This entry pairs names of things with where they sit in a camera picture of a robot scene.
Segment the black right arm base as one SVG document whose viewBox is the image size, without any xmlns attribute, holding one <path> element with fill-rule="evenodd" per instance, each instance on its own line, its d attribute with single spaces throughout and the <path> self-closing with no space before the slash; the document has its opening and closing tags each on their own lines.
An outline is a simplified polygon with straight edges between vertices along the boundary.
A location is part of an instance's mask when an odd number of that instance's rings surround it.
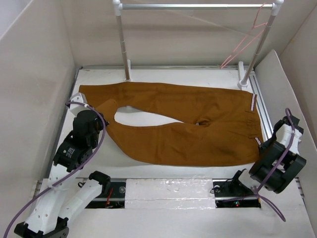
<svg viewBox="0 0 317 238">
<path fill-rule="evenodd" d="M 215 198 L 215 207 L 220 208 L 261 208 L 261 202 L 253 191 L 242 183 L 248 177 L 247 169 L 238 170 L 232 178 L 213 179 L 210 193 Z"/>
</svg>

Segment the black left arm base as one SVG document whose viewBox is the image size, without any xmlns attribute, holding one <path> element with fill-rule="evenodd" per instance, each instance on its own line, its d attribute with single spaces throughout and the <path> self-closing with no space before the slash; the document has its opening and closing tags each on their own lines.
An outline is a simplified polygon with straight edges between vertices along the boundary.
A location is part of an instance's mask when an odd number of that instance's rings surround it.
<svg viewBox="0 0 317 238">
<path fill-rule="evenodd" d="M 86 209 L 121 209 L 125 207 L 126 180 L 111 181 L 108 194 L 101 194 L 93 199 Z"/>
</svg>

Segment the brown trousers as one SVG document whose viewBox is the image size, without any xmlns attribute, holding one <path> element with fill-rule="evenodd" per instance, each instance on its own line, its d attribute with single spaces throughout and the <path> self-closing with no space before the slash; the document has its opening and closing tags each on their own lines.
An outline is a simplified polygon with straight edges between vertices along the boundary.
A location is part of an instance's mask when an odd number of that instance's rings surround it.
<svg viewBox="0 0 317 238">
<path fill-rule="evenodd" d="M 82 85 L 87 102 L 104 115 L 108 135 L 130 158 L 170 166 L 226 167 L 259 159 L 262 128 L 256 95 L 247 91 L 122 82 Z M 121 107 L 174 119 L 158 126 L 115 120 Z"/>
</svg>

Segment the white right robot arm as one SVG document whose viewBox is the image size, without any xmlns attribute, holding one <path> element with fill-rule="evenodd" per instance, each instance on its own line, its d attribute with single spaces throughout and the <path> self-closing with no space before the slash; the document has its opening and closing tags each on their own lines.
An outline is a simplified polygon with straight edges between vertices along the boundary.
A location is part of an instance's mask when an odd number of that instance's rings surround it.
<svg viewBox="0 0 317 238">
<path fill-rule="evenodd" d="M 304 129 L 299 119 L 284 117 L 274 125 L 272 137 L 259 146 L 260 158 L 249 171 L 250 177 L 276 194 L 281 193 L 306 165 L 298 144 Z"/>
</svg>

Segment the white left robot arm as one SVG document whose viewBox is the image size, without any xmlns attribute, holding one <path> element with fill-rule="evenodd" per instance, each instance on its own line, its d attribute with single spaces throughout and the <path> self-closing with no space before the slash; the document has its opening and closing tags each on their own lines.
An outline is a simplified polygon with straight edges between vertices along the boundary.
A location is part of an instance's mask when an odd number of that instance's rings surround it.
<svg viewBox="0 0 317 238">
<path fill-rule="evenodd" d="M 77 114 L 73 129 L 58 148 L 47 187 L 33 201 L 36 206 L 26 221 L 16 225 L 14 233 L 22 238 L 65 238 L 69 223 L 97 196 L 110 192 L 110 176 L 94 171 L 81 190 L 64 203 L 68 190 L 83 167 L 99 149 L 108 122 L 95 110 Z"/>
</svg>

